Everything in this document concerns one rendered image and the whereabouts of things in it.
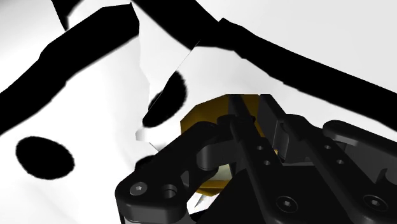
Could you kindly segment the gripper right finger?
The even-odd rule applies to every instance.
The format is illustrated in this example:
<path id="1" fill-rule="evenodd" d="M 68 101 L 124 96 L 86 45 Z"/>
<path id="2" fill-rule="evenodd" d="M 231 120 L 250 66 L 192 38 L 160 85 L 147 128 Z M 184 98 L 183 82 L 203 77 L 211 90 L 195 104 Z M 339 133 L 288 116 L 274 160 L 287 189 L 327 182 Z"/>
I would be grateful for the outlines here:
<path id="1" fill-rule="evenodd" d="M 313 163 L 354 224 L 397 224 L 397 187 L 374 183 L 323 129 L 285 113 L 270 94 L 260 96 L 259 124 L 282 162 Z"/>

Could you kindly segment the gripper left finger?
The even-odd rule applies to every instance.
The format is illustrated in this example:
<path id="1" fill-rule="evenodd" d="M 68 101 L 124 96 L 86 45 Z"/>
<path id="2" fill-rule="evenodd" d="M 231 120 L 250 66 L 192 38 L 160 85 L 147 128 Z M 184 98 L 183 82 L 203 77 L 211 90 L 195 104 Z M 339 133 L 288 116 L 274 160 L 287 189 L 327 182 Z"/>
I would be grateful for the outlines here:
<path id="1" fill-rule="evenodd" d="M 302 208 L 277 181 L 282 164 L 259 135 L 242 97 L 229 113 L 197 122 L 116 187 L 121 224 L 305 224 Z M 235 174 L 197 220 L 187 202 L 219 166 Z"/>

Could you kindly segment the yellow round object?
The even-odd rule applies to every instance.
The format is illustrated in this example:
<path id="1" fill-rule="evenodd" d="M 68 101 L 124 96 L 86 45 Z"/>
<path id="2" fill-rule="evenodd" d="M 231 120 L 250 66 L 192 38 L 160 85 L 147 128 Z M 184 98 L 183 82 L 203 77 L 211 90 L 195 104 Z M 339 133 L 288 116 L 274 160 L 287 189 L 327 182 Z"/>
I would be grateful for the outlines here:
<path id="1" fill-rule="evenodd" d="M 258 117 L 259 95 L 242 95 L 242 99 L 251 115 Z M 228 112 L 228 96 L 217 97 L 207 102 L 196 105 L 181 121 L 181 132 L 185 132 L 194 123 L 206 121 L 216 123 L 216 119 L 221 115 L 227 115 Z M 186 189 L 186 199 L 198 199 L 201 197 L 216 198 L 224 187 L 231 180 L 234 171 L 231 166 L 226 164 L 219 166 L 218 172 L 209 180 L 204 182 L 195 192 Z"/>

